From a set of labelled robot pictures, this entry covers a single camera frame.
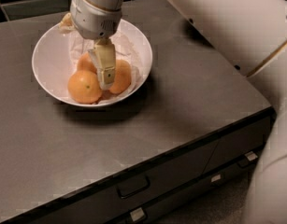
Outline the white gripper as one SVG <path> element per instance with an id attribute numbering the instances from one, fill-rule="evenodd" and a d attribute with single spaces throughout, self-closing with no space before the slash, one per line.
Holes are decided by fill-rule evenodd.
<path id="1" fill-rule="evenodd" d="M 70 12 L 58 24 L 59 31 L 63 34 L 76 28 L 83 38 L 95 40 L 88 53 L 103 91 L 114 83 L 116 50 L 109 38 L 102 37 L 110 37 L 116 33 L 121 17 L 122 0 L 72 0 Z"/>

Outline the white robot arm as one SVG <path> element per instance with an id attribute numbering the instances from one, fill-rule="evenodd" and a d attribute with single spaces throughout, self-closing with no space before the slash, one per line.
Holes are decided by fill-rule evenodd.
<path id="1" fill-rule="evenodd" d="M 277 113 L 253 173 L 243 224 L 287 224 L 287 1 L 167 0 Z"/>

